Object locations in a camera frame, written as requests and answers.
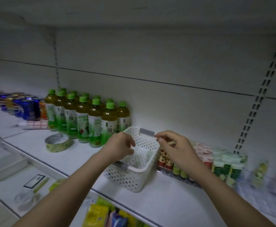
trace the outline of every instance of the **hand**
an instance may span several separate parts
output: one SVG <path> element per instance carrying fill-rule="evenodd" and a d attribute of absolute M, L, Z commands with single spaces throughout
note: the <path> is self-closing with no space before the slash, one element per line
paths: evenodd
<path fill-rule="evenodd" d="M 100 150 L 109 159 L 110 164 L 122 160 L 125 156 L 132 155 L 136 146 L 134 139 L 124 132 L 114 133 Z"/>
<path fill-rule="evenodd" d="M 160 146 L 169 155 L 170 159 L 186 174 L 197 179 L 200 167 L 204 164 L 196 154 L 189 140 L 173 131 L 163 131 L 155 134 Z"/>

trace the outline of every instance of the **white plastic basket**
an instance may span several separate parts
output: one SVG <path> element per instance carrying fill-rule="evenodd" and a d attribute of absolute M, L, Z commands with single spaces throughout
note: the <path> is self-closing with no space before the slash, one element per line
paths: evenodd
<path fill-rule="evenodd" d="M 159 156 L 159 144 L 154 136 L 147 136 L 138 127 L 131 126 L 124 133 L 130 134 L 135 140 L 135 153 L 126 156 L 121 164 L 110 165 L 104 176 L 120 186 L 137 193 L 142 187 Z"/>

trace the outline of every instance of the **green label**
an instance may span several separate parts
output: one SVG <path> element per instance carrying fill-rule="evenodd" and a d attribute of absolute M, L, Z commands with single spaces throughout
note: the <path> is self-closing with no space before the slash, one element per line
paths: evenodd
<path fill-rule="evenodd" d="M 57 129 L 55 105 L 52 103 L 45 104 L 46 114 L 47 114 L 47 124 L 49 129 Z"/>
<path fill-rule="evenodd" d="M 59 132 L 65 132 L 66 119 L 65 119 L 64 107 L 55 106 L 55 113 L 56 113 L 56 119 L 57 119 L 57 130 Z"/>
<path fill-rule="evenodd" d="M 91 146 L 100 146 L 101 116 L 89 115 L 89 143 Z"/>
<path fill-rule="evenodd" d="M 117 120 L 116 121 L 105 121 L 101 120 L 101 145 L 106 144 L 109 138 L 116 133 Z"/>
<path fill-rule="evenodd" d="M 87 113 L 78 113 L 77 112 L 77 130 L 78 130 L 78 139 L 84 142 L 89 141 L 89 120 Z"/>
<path fill-rule="evenodd" d="M 77 135 L 77 114 L 75 110 L 65 109 L 66 129 L 68 135 Z"/>
<path fill-rule="evenodd" d="M 117 120 L 117 133 L 124 131 L 130 126 L 131 117 L 118 118 Z"/>

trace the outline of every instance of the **finger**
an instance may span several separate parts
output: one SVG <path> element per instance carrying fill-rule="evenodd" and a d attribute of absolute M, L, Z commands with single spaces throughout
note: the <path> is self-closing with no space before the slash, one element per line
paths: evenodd
<path fill-rule="evenodd" d="M 175 142 L 177 142 L 179 140 L 179 138 L 181 137 L 180 134 L 173 132 L 173 131 L 162 131 L 159 132 L 157 134 L 155 134 L 156 138 L 163 138 L 163 139 L 171 139 Z"/>

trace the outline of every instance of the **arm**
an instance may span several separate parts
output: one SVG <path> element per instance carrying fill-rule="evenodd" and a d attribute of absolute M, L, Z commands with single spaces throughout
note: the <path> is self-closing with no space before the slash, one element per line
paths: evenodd
<path fill-rule="evenodd" d="M 173 162 L 201 185 L 228 227 L 276 227 L 214 175 L 200 161 L 186 137 L 172 131 L 159 132 L 155 137 Z M 174 147 L 167 143 L 172 140 L 176 142 Z"/>
<path fill-rule="evenodd" d="M 110 164 L 134 153 L 133 138 L 120 132 L 113 134 L 102 149 L 75 173 L 43 198 L 13 227 L 67 227 L 100 174 Z"/>

